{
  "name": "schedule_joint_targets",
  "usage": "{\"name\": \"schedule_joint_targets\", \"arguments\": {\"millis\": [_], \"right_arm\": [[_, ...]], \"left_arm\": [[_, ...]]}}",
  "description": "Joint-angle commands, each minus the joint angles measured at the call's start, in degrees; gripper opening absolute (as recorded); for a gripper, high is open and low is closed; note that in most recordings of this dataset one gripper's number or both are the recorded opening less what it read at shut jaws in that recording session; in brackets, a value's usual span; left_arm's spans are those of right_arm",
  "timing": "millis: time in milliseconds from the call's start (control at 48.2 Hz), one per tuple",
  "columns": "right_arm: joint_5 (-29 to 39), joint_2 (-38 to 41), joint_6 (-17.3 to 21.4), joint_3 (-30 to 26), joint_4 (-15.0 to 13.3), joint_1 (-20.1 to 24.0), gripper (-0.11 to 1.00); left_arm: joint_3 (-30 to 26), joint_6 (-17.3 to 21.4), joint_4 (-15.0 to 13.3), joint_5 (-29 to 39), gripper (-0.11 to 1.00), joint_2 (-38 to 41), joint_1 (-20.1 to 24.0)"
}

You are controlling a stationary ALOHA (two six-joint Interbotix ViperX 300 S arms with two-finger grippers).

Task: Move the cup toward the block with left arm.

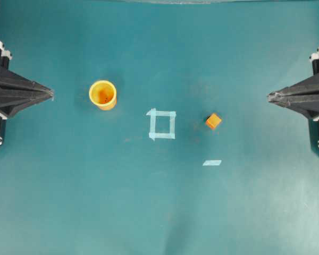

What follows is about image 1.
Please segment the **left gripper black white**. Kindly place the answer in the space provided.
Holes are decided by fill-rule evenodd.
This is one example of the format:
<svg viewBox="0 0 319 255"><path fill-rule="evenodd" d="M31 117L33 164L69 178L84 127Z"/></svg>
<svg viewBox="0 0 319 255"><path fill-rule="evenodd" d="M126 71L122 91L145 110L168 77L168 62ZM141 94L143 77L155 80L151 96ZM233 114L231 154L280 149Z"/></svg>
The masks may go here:
<svg viewBox="0 0 319 255"><path fill-rule="evenodd" d="M0 41L0 85L21 89L0 88L0 146L5 139L8 118L14 117L19 111L27 107L54 97L52 89L7 70L11 59L11 52L5 50L3 42Z"/></svg>

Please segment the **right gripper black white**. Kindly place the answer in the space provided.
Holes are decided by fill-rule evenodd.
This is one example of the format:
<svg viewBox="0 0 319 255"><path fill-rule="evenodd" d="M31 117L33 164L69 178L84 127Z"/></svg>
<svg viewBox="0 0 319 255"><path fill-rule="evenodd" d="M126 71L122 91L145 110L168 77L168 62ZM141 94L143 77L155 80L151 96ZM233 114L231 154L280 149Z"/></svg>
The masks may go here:
<svg viewBox="0 0 319 255"><path fill-rule="evenodd" d="M309 57L313 76L268 94L269 103L295 111L317 123L319 129L319 47Z"/></svg>

